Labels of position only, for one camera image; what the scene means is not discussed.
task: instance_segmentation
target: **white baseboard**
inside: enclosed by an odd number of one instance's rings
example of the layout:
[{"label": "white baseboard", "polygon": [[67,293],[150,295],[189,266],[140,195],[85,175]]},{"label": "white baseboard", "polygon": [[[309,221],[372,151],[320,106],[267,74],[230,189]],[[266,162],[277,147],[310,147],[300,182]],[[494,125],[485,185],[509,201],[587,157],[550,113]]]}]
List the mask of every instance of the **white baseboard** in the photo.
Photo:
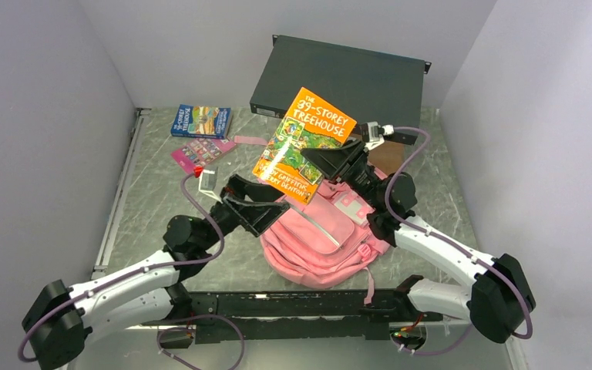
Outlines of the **white baseboard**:
[{"label": "white baseboard", "polygon": [[529,370],[525,353],[523,353],[523,347],[520,342],[520,339],[511,337],[507,339],[507,342],[505,343],[507,354],[510,356],[512,370]]}]

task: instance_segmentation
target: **black box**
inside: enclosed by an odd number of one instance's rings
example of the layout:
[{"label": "black box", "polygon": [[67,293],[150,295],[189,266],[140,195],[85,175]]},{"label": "black box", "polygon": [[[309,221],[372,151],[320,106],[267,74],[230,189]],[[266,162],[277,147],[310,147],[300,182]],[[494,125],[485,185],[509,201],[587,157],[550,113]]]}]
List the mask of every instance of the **black box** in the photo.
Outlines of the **black box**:
[{"label": "black box", "polygon": [[[251,111],[282,118],[305,87],[358,123],[419,127],[423,75],[429,67],[420,59],[274,35]],[[396,132],[391,141],[412,145],[416,137]]]}]

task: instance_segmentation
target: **book cover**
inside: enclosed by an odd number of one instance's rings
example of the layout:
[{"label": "book cover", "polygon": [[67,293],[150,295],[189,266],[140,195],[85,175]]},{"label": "book cover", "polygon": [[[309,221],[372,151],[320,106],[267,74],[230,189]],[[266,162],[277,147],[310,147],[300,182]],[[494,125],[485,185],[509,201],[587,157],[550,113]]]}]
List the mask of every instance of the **book cover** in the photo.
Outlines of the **book cover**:
[{"label": "book cover", "polygon": [[225,139],[231,114],[230,108],[181,104],[171,126],[171,135]]},{"label": "book cover", "polygon": [[323,180],[303,148],[339,148],[357,122],[306,88],[296,95],[253,174],[289,197],[308,204]]},{"label": "book cover", "polygon": [[212,140],[200,137],[190,140],[187,145],[171,153],[172,158],[183,168],[185,173],[192,173],[194,167],[205,167],[221,158],[235,146],[231,140]]}]

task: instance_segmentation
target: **pink book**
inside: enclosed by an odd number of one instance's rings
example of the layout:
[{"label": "pink book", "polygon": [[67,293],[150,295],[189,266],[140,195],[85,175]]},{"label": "pink book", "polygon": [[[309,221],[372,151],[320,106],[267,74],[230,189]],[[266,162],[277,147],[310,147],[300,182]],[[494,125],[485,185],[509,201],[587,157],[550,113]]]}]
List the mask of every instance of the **pink book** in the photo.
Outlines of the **pink book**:
[{"label": "pink book", "polygon": [[185,173],[193,173],[196,166],[205,167],[233,149],[235,143],[228,139],[204,139],[187,142],[186,146],[171,153],[172,158],[183,167]]}]

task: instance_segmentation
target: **blue book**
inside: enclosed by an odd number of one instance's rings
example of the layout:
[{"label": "blue book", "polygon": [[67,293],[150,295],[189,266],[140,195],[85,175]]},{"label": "blue book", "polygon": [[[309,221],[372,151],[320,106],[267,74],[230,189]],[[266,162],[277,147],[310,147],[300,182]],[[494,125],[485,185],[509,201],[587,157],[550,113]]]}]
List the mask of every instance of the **blue book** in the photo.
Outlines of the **blue book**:
[{"label": "blue book", "polygon": [[181,104],[171,126],[171,135],[225,139],[231,115],[230,108]]}]

